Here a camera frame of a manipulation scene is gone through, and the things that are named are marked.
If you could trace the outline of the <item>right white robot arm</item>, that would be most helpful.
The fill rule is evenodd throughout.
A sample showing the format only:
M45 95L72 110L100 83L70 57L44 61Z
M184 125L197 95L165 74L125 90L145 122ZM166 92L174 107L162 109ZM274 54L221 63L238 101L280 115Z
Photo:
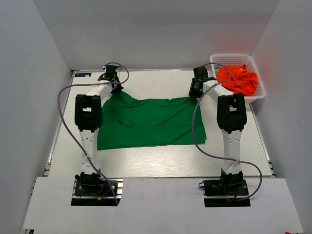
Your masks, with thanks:
M216 121L223 135L222 172L226 175L242 173L240 166L240 139L247 123L244 96L233 93L221 85L214 77L208 75L205 66L193 69L194 77L189 96L198 98L192 117L192 135L195 136L195 117L200 102L209 95L217 104Z

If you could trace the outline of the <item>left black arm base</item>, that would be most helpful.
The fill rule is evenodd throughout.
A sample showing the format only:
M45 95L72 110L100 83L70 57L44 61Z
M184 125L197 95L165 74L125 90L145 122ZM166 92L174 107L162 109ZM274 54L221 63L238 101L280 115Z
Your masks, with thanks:
M71 206L115 207L121 200L122 179L105 180L96 173L75 175Z

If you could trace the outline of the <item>green t-shirt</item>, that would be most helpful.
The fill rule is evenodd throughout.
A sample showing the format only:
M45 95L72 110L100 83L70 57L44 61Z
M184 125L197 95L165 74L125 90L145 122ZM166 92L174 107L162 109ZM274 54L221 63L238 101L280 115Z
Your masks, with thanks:
M195 140L204 144L207 136L199 108L192 135L196 104L194 97L138 100L126 92L113 94L102 107L97 149L192 145Z

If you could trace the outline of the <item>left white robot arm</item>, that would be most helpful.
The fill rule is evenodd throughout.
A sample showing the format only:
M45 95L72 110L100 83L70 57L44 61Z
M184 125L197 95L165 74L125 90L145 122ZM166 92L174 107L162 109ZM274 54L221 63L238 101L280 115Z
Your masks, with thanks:
M83 155L81 171L86 174L100 171L97 160L97 137L103 124L102 105L105 98L123 89L119 84L117 73L110 75L106 72L98 81L107 81L110 84L97 85L86 94L76 95L75 99L75 125L80 133L82 147L87 153Z

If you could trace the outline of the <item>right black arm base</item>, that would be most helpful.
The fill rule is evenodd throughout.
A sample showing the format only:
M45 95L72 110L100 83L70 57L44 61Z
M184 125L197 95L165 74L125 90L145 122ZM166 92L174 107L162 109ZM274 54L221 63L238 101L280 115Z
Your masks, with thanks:
M204 191L206 208L250 207L250 199L243 173L226 174L221 172L219 179L200 182L198 187Z

